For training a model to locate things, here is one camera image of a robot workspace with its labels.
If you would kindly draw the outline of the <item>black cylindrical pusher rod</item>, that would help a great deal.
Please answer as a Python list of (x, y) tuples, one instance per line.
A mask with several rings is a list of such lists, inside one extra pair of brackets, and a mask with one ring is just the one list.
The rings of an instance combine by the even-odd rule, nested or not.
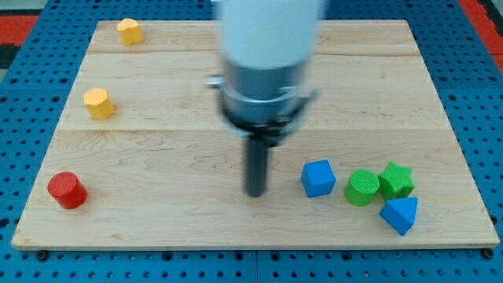
[(259, 136), (250, 136), (244, 145), (244, 191), (260, 197), (266, 190), (269, 147)]

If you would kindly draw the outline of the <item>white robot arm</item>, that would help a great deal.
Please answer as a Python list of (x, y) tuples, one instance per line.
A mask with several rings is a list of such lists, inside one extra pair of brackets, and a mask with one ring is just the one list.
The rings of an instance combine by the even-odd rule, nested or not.
[(222, 72), (207, 84), (218, 91), (223, 120), (244, 139), (244, 191), (267, 187), (269, 151), (303, 121), (318, 90), (305, 90), (305, 71), (328, 3), (320, 0), (215, 3)]

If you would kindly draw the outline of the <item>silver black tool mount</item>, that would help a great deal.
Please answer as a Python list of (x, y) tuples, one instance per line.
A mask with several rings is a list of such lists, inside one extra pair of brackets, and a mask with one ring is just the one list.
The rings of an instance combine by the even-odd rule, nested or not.
[(207, 84), (218, 91), (219, 111), (233, 130), (274, 147), (300, 127), (308, 105), (318, 98), (318, 90), (305, 91), (307, 62), (252, 68), (224, 58), (222, 74)]

